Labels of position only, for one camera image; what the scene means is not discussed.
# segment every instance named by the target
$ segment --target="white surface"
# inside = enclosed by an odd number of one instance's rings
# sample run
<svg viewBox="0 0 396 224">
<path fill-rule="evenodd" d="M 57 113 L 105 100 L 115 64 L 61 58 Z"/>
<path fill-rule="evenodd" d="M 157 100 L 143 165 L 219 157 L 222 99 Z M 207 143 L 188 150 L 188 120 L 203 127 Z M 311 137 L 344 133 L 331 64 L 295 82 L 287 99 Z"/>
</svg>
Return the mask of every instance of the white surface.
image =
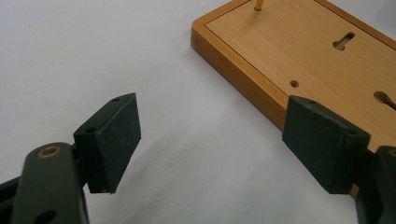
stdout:
<svg viewBox="0 0 396 224">
<path fill-rule="evenodd" d="M 281 132 L 190 46 L 193 20 L 227 0 L 0 1 L 0 182 L 108 100 L 136 92 L 142 137 L 101 223 L 357 223 Z M 392 0 L 335 1 L 395 38 Z"/>
</svg>

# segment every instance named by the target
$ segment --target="brass pin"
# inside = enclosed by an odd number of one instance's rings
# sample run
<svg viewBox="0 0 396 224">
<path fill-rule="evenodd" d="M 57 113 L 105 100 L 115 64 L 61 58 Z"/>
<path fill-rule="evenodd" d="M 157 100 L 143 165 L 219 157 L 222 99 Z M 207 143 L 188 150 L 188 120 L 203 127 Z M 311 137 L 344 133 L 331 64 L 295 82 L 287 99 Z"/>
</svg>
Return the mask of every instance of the brass pin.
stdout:
<svg viewBox="0 0 396 224">
<path fill-rule="evenodd" d="M 256 11 L 261 11 L 262 10 L 262 4 L 264 3 L 264 0 L 257 0 L 256 2 L 256 6 L 254 7 L 254 9 Z"/>
</svg>

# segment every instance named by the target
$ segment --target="hole in wood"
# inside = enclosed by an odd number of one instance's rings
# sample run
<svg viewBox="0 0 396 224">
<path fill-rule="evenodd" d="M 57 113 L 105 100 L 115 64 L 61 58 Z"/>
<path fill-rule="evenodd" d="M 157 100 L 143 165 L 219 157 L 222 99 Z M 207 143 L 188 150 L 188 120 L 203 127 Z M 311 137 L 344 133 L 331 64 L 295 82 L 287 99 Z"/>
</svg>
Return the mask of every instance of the hole in wood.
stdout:
<svg viewBox="0 0 396 224">
<path fill-rule="evenodd" d="M 292 81 L 290 82 L 290 85 L 291 85 L 293 88 L 297 88 L 297 87 L 299 86 L 298 81 L 296 81 L 296 80 L 292 80 Z"/>
<path fill-rule="evenodd" d="M 355 34 L 353 34 L 352 32 L 349 32 L 349 33 L 347 33 L 347 35 L 345 35 L 339 41 L 332 42 L 332 46 L 335 49 L 344 50 L 344 49 L 346 49 L 346 43 L 349 42 L 349 40 L 351 40 L 353 37 L 355 37 Z"/>
<path fill-rule="evenodd" d="M 396 104 L 390 99 L 390 97 L 382 92 L 382 91 L 376 91 L 374 93 L 374 98 L 381 104 L 388 105 L 390 108 L 396 110 Z"/>
</svg>

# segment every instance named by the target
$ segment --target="wooden board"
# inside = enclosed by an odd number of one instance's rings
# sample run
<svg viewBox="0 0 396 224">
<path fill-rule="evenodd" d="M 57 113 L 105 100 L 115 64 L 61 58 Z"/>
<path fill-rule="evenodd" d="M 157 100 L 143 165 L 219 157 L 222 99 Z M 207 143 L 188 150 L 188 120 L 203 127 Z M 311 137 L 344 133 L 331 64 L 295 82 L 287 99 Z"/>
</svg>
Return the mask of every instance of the wooden board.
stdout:
<svg viewBox="0 0 396 224">
<path fill-rule="evenodd" d="M 289 95 L 313 99 L 396 146 L 396 43 L 322 0 L 234 0 L 192 24 L 191 44 L 279 129 Z M 333 42 L 353 33 L 344 50 Z"/>
</svg>

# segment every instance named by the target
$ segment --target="keyhole slot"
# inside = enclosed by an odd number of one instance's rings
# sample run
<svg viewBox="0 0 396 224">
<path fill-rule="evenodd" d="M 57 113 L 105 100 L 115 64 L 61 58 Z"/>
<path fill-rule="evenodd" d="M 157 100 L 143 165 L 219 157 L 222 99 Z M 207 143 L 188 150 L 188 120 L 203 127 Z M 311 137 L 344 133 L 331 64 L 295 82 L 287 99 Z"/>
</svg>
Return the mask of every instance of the keyhole slot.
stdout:
<svg viewBox="0 0 396 224">
<path fill-rule="evenodd" d="M 374 98 L 381 104 L 388 105 L 390 108 L 396 110 L 396 104 L 390 99 L 390 97 L 382 92 L 382 91 L 376 91 L 374 93 Z"/>
<path fill-rule="evenodd" d="M 349 33 L 347 33 L 347 35 L 345 35 L 339 41 L 332 42 L 332 46 L 335 49 L 344 50 L 344 49 L 346 49 L 346 43 L 349 42 L 353 37 L 355 37 L 355 34 L 353 34 L 352 32 L 349 32 Z"/>
</svg>

